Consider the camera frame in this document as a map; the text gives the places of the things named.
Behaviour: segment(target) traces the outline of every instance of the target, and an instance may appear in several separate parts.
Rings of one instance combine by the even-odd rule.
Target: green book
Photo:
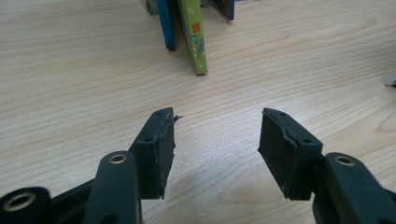
[[[200,0],[177,0],[180,23],[184,30],[187,46],[195,73],[207,73],[205,55],[204,29],[201,16]]]

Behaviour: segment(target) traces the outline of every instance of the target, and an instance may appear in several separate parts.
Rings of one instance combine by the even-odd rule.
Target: wooden table
[[[172,106],[175,159],[146,223],[314,223],[257,152],[262,109],[285,111],[396,191],[396,1],[246,1],[203,9],[209,74],[177,30],[168,52],[140,0],[0,2],[1,195],[56,196],[94,177]]]

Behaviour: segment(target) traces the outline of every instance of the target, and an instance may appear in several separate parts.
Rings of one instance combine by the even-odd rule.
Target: wood grain
[[[0,2],[1,195],[58,195],[93,178],[172,106],[176,156],[146,223],[314,223],[283,198],[257,152],[264,107],[283,110],[396,191],[396,1],[238,2],[227,23],[204,8],[209,74],[180,30],[164,47],[140,0]]]

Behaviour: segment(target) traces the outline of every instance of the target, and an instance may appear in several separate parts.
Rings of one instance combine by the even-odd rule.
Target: green object
[[[197,75],[207,73],[200,0],[177,0],[191,62]]]

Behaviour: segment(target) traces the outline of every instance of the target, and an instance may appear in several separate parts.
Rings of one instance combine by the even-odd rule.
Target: black object
[[[321,155],[322,143],[282,111],[264,108],[259,152],[285,198],[316,197],[317,223],[396,223],[396,194],[348,155]]]
[[[163,197],[174,158],[172,108],[154,112],[129,151],[100,162],[96,178],[55,197],[43,188],[0,199],[0,224],[142,223],[141,199]]]

